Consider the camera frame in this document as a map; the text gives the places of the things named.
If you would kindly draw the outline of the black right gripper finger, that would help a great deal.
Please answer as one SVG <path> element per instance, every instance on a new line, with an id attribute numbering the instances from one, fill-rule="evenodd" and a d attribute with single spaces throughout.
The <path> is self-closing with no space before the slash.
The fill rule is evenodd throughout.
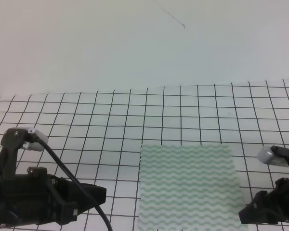
<path id="1" fill-rule="evenodd" d="M 241 224 L 256 224 L 257 218 L 257 207 L 254 206 L 254 202 L 250 202 L 238 213 Z"/>

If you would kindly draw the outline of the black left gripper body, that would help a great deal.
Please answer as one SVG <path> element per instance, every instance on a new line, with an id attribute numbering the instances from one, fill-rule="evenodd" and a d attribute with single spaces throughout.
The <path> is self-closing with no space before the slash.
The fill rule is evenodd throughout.
<path id="1" fill-rule="evenodd" d="M 66 225 L 76 221 L 75 189 L 71 181 L 48 174 L 43 167 L 9 180 L 0 177 L 0 226 Z"/>

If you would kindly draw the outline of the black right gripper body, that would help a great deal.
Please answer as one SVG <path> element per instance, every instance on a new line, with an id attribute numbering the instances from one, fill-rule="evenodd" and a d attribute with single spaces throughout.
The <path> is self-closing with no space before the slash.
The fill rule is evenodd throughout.
<path id="1" fill-rule="evenodd" d="M 252 202 L 253 224 L 289 223 L 289 179 L 276 181 L 276 187 L 270 191 L 256 193 Z"/>

